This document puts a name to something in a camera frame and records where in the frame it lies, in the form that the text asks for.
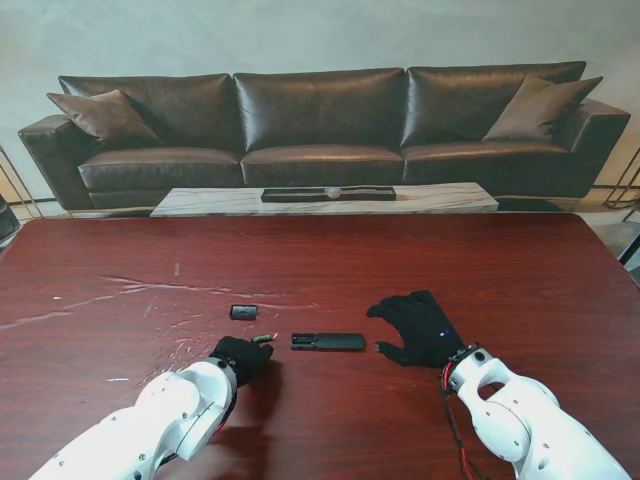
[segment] throw pillow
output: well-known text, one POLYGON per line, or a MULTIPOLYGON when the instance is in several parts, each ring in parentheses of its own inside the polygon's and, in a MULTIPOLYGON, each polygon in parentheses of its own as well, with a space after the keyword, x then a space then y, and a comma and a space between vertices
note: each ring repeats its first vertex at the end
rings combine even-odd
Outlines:
POLYGON ((158 147, 162 142, 120 90, 76 97, 47 93, 80 130, 96 137, 102 149, 158 147))
POLYGON ((555 84, 527 77, 485 140, 551 141, 553 125, 577 107, 602 77, 555 84))

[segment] small black box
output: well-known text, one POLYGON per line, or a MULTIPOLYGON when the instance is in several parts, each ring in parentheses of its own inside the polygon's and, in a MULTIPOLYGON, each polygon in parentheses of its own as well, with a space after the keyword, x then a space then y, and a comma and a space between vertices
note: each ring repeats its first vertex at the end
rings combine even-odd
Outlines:
POLYGON ((231 320, 255 320, 258 316, 257 305, 231 305, 231 320))

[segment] dark brown sofa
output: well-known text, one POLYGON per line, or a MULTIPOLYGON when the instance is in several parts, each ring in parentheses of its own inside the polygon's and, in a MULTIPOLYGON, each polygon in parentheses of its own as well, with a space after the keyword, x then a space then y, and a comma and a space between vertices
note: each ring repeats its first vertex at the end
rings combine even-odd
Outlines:
POLYGON ((584 62, 199 77, 60 77, 121 90, 163 148, 99 152, 64 115, 20 131, 68 210, 152 207, 174 187, 477 182, 490 194, 582 197, 629 114, 587 100, 553 143, 482 142, 527 75, 579 80, 584 62))

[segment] black cable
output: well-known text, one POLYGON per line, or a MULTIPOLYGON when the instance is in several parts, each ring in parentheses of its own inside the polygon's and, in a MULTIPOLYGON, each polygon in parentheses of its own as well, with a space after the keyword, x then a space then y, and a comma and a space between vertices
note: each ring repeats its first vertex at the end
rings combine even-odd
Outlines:
MULTIPOLYGON (((464 451, 464 446, 462 444, 462 439, 460 438, 460 435, 458 434, 458 429, 456 427, 455 418, 453 416, 453 412, 451 411, 451 405, 449 404, 449 391, 447 390, 447 385, 445 385, 445 381, 444 381, 445 370, 446 370, 446 366, 442 371, 442 380, 440 382, 440 394, 442 395, 442 400, 444 402, 444 409, 445 409, 445 412, 447 414, 447 420, 449 420, 449 426, 451 427, 451 433, 453 434, 453 440, 455 441, 456 446, 458 447, 458 461, 459 461, 459 464, 460 464, 460 472, 462 473, 462 478, 464 478, 465 480, 473 480, 473 478, 469 478, 469 476, 465 472, 464 460, 462 458, 462 452, 464 451)), ((478 475, 481 478, 481 480, 491 480, 489 477, 485 477, 480 472, 478 467, 476 467, 474 465, 474 463, 471 461, 471 459, 469 458, 468 455, 467 455, 467 463, 471 466, 471 468, 476 473, 476 475, 478 475)))
POLYGON ((160 461, 160 465, 158 465, 158 468, 160 468, 162 465, 166 465, 171 460, 175 460, 176 458, 178 458, 178 455, 176 455, 175 453, 172 453, 171 455, 167 455, 160 461))

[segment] black glove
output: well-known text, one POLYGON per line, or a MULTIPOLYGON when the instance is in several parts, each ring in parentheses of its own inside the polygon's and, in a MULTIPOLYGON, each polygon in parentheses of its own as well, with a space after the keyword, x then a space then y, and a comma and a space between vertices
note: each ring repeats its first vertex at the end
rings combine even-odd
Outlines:
POLYGON ((451 355, 464 348, 451 322, 427 290, 385 298, 369 309, 367 317, 382 317, 398 330, 404 348, 386 342, 376 343, 376 348, 404 367, 442 368, 451 355))
POLYGON ((261 347, 257 343, 241 338, 224 337, 209 357, 227 362, 236 374, 238 387, 241 387, 265 369, 271 355, 273 355, 271 345, 261 347))

